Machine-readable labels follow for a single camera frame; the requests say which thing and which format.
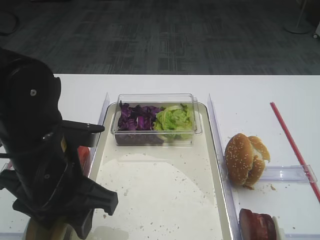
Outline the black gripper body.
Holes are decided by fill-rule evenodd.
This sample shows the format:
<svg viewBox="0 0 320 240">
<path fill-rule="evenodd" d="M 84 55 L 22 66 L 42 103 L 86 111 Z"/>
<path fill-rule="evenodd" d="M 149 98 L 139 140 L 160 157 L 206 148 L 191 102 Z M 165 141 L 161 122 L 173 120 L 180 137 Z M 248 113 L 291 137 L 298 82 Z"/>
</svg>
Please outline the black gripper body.
<svg viewBox="0 0 320 240">
<path fill-rule="evenodd" d="M 0 123 L 0 140 L 12 170 L 0 175 L 0 186 L 15 197 L 13 208 L 43 225 L 94 208 L 85 207 L 84 178 L 78 147 L 67 144 L 62 120 L 10 120 Z"/>
</svg>

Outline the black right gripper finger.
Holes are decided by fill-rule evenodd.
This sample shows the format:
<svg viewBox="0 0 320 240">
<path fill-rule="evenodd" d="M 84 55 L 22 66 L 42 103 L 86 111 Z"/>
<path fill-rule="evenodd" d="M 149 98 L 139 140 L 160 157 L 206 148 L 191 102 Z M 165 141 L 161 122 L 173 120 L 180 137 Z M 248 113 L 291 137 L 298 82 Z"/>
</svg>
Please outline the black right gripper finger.
<svg viewBox="0 0 320 240">
<path fill-rule="evenodd" d="M 84 206 L 90 209 L 103 209 L 105 213 L 112 216 L 118 205 L 118 194 L 87 177 L 83 179 L 83 184 Z"/>
</svg>

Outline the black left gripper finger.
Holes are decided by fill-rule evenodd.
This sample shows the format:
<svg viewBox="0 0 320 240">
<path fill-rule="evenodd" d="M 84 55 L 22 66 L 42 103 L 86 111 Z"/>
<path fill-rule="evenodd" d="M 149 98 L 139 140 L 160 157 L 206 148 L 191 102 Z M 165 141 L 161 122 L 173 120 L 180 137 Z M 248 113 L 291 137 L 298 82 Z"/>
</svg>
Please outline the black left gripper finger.
<svg viewBox="0 0 320 240">
<path fill-rule="evenodd" d="M 92 229 L 93 215 L 94 209 L 82 210 L 68 216 L 66 223 L 75 230 L 80 239 L 85 240 Z"/>
</svg>

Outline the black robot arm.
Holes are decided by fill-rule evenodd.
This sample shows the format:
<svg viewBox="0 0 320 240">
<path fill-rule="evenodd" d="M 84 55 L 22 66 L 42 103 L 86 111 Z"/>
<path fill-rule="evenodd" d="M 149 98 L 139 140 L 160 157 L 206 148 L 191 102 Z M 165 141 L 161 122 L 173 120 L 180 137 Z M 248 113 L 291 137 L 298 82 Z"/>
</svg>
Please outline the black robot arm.
<svg viewBox="0 0 320 240">
<path fill-rule="evenodd" d="M 1 157 L 13 168 L 1 172 L 0 187 L 15 196 L 14 210 L 46 228 L 63 219 L 84 240 L 94 210 L 112 215 L 118 195 L 84 175 L 78 154 L 105 128 L 63 120 L 60 95 L 61 80 L 46 64 L 1 49 Z"/>
</svg>

